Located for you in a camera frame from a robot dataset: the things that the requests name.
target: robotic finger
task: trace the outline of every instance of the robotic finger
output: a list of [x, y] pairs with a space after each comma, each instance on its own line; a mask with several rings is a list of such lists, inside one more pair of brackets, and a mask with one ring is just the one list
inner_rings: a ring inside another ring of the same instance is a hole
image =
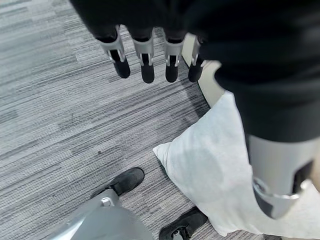
[[205, 65], [204, 59], [199, 56], [199, 48], [201, 43], [203, 43], [202, 38], [197, 36], [193, 44], [191, 64], [188, 73], [188, 78], [192, 83], [195, 83], [200, 79]]
[[141, 76], [145, 83], [150, 84], [155, 79], [154, 70], [154, 38], [153, 28], [134, 29], [128, 27], [133, 39], [136, 55], [141, 65]]
[[186, 33], [186, 31], [164, 29], [165, 78], [169, 83], [177, 80], [178, 64]]
[[113, 62], [118, 75], [121, 78], [126, 79], [130, 76], [130, 67], [125, 55], [125, 49], [121, 40], [119, 28], [119, 25], [111, 27], [108, 37], [98, 38], [97, 40], [104, 52], [109, 56], [109, 59]]

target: robotic hand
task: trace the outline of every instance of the robotic hand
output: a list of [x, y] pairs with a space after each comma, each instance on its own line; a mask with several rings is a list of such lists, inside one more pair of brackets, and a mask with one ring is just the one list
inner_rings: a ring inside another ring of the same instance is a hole
[[127, 78], [126, 25], [142, 79], [154, 80], [153, 27], [165, 33], [165, 76], [174, 82], [187, 32], [198, 36], [189, 78], [218, 60], [217, 82], [234, 93], [252, 186], [261, 210], [283, 216], [308, 186], [320, 136], [319, 0], [71, 0], [118, 75]]

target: white cushion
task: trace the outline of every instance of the white cushion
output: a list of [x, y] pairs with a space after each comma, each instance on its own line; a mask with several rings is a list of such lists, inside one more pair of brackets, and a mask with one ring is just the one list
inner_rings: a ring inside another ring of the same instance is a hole
[[222, 236], [245, 230], [320, 239], [320, 194], [313, 186], [281, 219], [271, 219], [260, 210], [232, 93], [226, 92], [197, 123], [153, 151], [169, 178]]

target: black fingertip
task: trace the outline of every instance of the black fingertip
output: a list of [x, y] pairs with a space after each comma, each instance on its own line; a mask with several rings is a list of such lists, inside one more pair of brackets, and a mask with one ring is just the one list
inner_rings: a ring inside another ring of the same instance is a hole
[[201, 67], [201, 64], [196, 64], [195, 66], [191, 64], [189, 68], [188, 78], [190, 82], [195, 83], [197, 82], [202, 74], [203, 67]]
[[177, 66], [165, 66], [165, 78], [169, 83], [174, 83], [178, 78]]
[[124, 62], [116, 61], [114, 63], [114, 68], [121, 78], [126, 79], [130, 76], [130, 67], [127, 59], [125, 59]]
[[152, 83], [155, 79], [154, 66], [149, 66], [148, 64], [141, 66], [141, 76], [146, 84]]

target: gray carpet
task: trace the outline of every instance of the gray carpet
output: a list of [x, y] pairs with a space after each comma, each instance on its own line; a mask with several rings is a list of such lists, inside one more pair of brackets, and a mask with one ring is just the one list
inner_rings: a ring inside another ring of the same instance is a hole
[[[121, 34], [131, 76], [121, 79], [66, 0], [0, 2], [0, 239], [46, 239], [93, 189], [140, 166], [146, 177], [123, 205], [155, 239], [192, 207], [152, 148], [208, 111], [181, 62], [164, 77], [155, 29], [155, 76], [143, 83], [134, 46]], [[232, 239], [262, 239], [236, 232]], [[209, 224], [194, 239], [222, 239]]]

